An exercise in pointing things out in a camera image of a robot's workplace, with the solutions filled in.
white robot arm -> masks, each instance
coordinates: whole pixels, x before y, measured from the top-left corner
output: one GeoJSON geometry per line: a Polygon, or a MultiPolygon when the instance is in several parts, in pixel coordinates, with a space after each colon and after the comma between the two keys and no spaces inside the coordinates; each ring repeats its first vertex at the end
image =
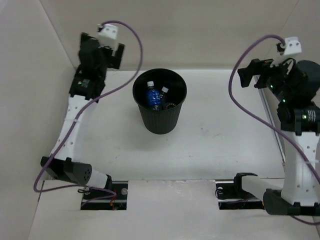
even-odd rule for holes
{"type": "MultiPolygon", "coordinates": [[[[61,133],[51,152],[60,145],[75,121],[78,112],[91,100],[99,97],[105,87],[107,68],[119,69],[125,46],[119,44],[116,51],[118,28],[111,24],[100,26],[98,38],[81,34],[78,66],[69,91],[68,108],[61,133]]],[[[75,127],[67,141],[55,155],[46,171],[55,179],[102,189],[112,187],[112,178],[92,169],[90,164],[83,163],[81,152],[86,128],[92,112],[98,102],[87,107],[76,120],[75,127]]],[[[41,159],[41,166],[48,161],[41,159]]]]}
{"type": "Polygon", "coordinates": [[[276,60],[253,59],[248,67],[238,69],[238,74],[243,88],[257,76],[254,87],[269,88],[277,97],[280,129],[308,161],[292,143],[285,141],[283,188],[265,182],[254,173],[237,173],[232,197],[255,196],[271,215],[320,216],[314,174],[320,138],[320,108],[312,102],[320,88],[320,65],[308,60],[296,63],[293,57],[302,52],[297,37],[286,38],[285,43],[285,46],[277,45],[281,56],[276,60]]]}

black trash can rim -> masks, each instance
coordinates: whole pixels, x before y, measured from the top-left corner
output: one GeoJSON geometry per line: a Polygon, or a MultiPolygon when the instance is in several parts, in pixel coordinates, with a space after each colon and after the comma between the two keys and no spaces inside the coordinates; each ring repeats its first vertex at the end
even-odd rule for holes
{"type": "Polygon", "coordinates": [[[176,74],[177,76],[179,76],[181,79],[182,79],[182,82],[184,83],[184,86],[185,86],[185,93],[184,93],[184,97],[183,99],[180,101],[179,104],[177,104],[175,107],[173,108],[170,108],[170,109],[165,109],[165,110],[161,110],[161,111],[154,111],[153,113],[154,114],[161,114],[161,112],[168,112],[168,111],[173,111],[175,110],[175,108],[177,108],[178,106],[182,105],[184,103],[184,101],[186,100],[186,97],[187,97],[187,84],[185,82],[185,80],[183,79],[182,76],[180,76],[177,72],[173,71],[173,70],[170,70],[170,69],[167,69],[167,68],[153,68],[153,69],[150,69],[150,70],[146,70],[145,72],[143,72],[142,74],[140,74],[135,80],[134,80],[134,83],[133,83],[133,86],[132,86],[132,95],[133,95],[133,99],[134,101],[136,102],[136,104],[138,104],[139,107],[141,108],[144,108],[146,110],[149,110],[150,108],[140,104],[136,98],[134,97],[135,96],[135,84],[136,84],[136,80],[138,78],[141,78],[141,77],[145,77],[145,75],[147,74],[151,74],[152,72],[155,72],[155,71],[168,71],[168,72],[171,72],[172,74],[176,74]]]}

white panel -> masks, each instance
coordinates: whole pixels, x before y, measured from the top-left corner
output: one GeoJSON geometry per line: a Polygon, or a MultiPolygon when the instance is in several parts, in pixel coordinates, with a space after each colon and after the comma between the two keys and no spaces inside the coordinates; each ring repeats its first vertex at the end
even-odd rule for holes
{"type": "Polygon", "coordinates": [[[0,239],[26,240],[73,68],[38,0],[0,0],[0,239]]]}
{"type": "MultiPolygon", "coordinates": [[[[96,35],[97,24],[121,20],[144,44],[144,67],[205,68],[235,64],[253,41],[283,28],[298,0],[41,0],[74,65],[80,32],[96,35]]],[[[134,68],[137,43],[124,27],[122,68],[134,68]]],[[[272,41],[252,51],[263,58],[272,41]]]]}
{"type": "MultiPolygon", "coordinates": [[[[51,184],[46,181],[45,187],[51,184]]],[[[122,211],[76,210],[81,199],[77,188],[44,193],[29,240],[319,239],[314,226],[289,216],[271,216],[263,210],[219,210],[214,191],[211,180],[130,181],[127,210],[122,211]]]]}
{"type": "MultiPolygon", "coordinates": [[[[238,172],[261,178],[284,176],[282,157],[269,128],[239,110],[228,95],[230,70],[176,70],[187,96],[176,128],[149,132],[132,95],[132,84],[105,99],[92,113],[83,159],[116,180],[225,179],[238,172]]],[[[109,72],[104,92],[132,71],[109,72]]],[[[234,79],[234,95],[267,121],[259,91],[234,79]]]]}

purple cable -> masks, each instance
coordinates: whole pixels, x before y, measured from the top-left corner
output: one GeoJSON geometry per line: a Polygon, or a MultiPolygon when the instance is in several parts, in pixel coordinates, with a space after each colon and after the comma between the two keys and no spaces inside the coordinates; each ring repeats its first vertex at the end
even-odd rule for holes
{"type": "MultiPolygon", "coordinates": [[[[122,84],[121,86],[118,86],[117,88],[108,91],[98,97],[96,97],[95,99],[91,100],[90,102],[88,102],[83,108],[80,109],[80,111],[78,112],[78,114],[75,116],[74,118],[74,122],[71,124],[71,127],[69,129],[69,131],[66,133],[65,137],[63,138],[63,140],[61,141],[60,145],[56,148],[56,150],[53,152],[53,154],[50,155],[48,161],[45,163],[45,165],[42,167],[41,171],[39,172],[38,176],[36,177],[34,184],[33,184],[33,190],[36,193],[44,193],[44,192],[49,192],[49,191],[53,191],[53,190],[58,190],[58,189],[65,189],[65,188],[69,188],[69,187],[83,187],[82,185],[78,185],[78,184],[70,184],[70,185],[65,185],[65,186],[59,186],[59,187],[53,187],[53,188],[49,188],[49,189],[37,189],[37,185],[39,183],[39,180],[41,178],[41,176],[44,174],[45,170],[47,169],[47,167],[50,165],[50,163],[52,162],[52,160],[54,159],[54,157],[57,155],[57,153],[60,151],[60,149],[63,147],[63,145],[65,144],[65,142],[67,141],[68,137],[70,136],[71,132],[73,131],[73,129],[75,128],[76,125],[76,120],[79,119],[80,115],[84,112],[84,110],[87,109],[87,107],[89,107],[91,104],[95,103],[96,101],[98,101],[99,99],[102,99],[110,94],[115,93],[116,91],[124,88],[125,86],[127,86],[133,79],[135,79],[135,77],[138,75],[142,63],[143,63],[143,55],[144,55],[144,51],[143,51],[143,46],[142,46],[142,42],[140,40],[140,37],[138,36],[138,34],[136,33],[136,31],[130,27],[128,24],[122,22],[122,21],[118,21],[118,20],[110,20],[110,21],[105,21],[103,22],[101,25],[105,25],[105,24],[120,24],[125,26],[126,28],[128,28],[133,35],[135,36],[135,38],[138,41],[139,44],[139,48],[140,48],[140,61],[138,64],[138,67],[134,73],[134,75],[124,84],[122,84]]],[[[104,189],[104,188],[97,188],[97,187],[90,187],[91,189],[96,189],[96,190],[100,190],[100,191],[104,191],[107,193],[110,193],[111,195],[105,196],[104,198],[112,198],[116,196],[116,193],[113,191],[110,191],[108,189],[104,189]]]]}
{"type": "MultiPolygon", "coordinates": [[[[249,116],[253,117],[254,119],[258,120],[259,122],[263,123],[264,125],[266,125],[267,127],[269,127],[270,129],[272,129],[273,131],[275,131],[276,133],[278,133],[280,136],[282,136],[284,139],[286,139],[289,143],[292,144],[292,146],[294,146],[294,148],[299,152],[299,154],[301,155],[301,157],[303,158],[303,160],[305,161],[306,165],[309,167],[310,171],[312,172],[312,174],[314,175],[314,177],[316,178],[317,182],[320,184],[320,176],[318,175],[318,173],[316,172],[315,168],[310,164],[310,161],[308,160],[307,156],[304,154],[304,152],[300,149],[300,147],[296,144],[295,141],[293,141],[291,138],[289,138],[287,135],[285,135],[281,130],[275,128],[274,126],[272,126],[271,124],[269,124],[268,122],[266,122],[265,120],[261,119],[260,117],[254,115],[252,112],[250,112],[249,110],[245,109],[234,97],[233,93],[232,93],[232,82],[234,80],[234,76],[236,73],[236,70],[238,69],[238,67],[240,66],[240,63],[242,62],[242,60],[246,57],[246,55],[254,48],[256,47],[259,43],[263,42],[266,39],[277,39],[279,40],[283,45],[286,45],[285,40],[278,36],[278,35],[274,35],[274,34],[268,34],[265,35],[261,38],[259,38],[257,41],[255,41],[253,44],[251,44],[247,50],[244,51],[244,53],[241,55],[241,57],[239,58],[239,60],[236,62],[234,68],[232,69],[230,78],[229,78],[229,84],[228,84],[228,92],[229,92],[229,96],[231,98],[231,100],[234,102],[235,105],[237,105],[238,108],[240,108],[242,111],[244,111],[246,114],[248,114],[249,116]]],[[[309,224],[309,225],[320,225],[320,222],[307,222],[304,220],[301,220],[299,218],[297,218],[296,216],[292,216],[294,219],[298,220],[301,223],[304,224],[309,224]]]]}

